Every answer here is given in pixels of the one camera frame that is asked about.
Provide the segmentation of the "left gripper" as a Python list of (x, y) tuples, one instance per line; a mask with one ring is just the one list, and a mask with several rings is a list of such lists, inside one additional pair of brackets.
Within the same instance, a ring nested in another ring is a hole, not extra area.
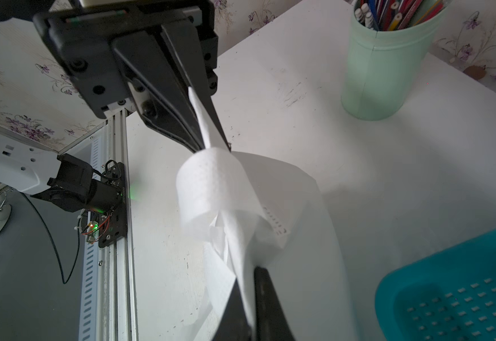
[(144, 124), (196, 153), (230, 150), (211, 96), (218, 37), (211, 1), (124, 1), (40, 12), (33, 23), (96, 117), (131, 96)]

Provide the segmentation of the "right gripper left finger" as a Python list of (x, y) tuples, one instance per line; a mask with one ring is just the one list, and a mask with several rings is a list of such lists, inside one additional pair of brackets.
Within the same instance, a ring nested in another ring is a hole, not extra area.
[(251, 339), (252, 328), (246, 318), (238, 281), (235, 281), (212, 341), (249, 341)]

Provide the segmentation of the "white insulated delivery bag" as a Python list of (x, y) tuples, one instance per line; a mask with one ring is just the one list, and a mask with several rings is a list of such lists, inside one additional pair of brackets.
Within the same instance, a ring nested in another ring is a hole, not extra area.
[(238, 281), (256, 340), (254, 270), (267, 269), (295, 340), (358, 340), (347, 272), (316, 181), (289, 163), (209, 147), (176, 178), (182, 228), (202, 241), (205, 310), (219, 323)]

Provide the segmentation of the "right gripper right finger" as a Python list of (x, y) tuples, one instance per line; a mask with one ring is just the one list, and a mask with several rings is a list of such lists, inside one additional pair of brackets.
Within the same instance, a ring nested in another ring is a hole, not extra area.
[(267, 269), (254, 270), (256, 340), (295, 340)]

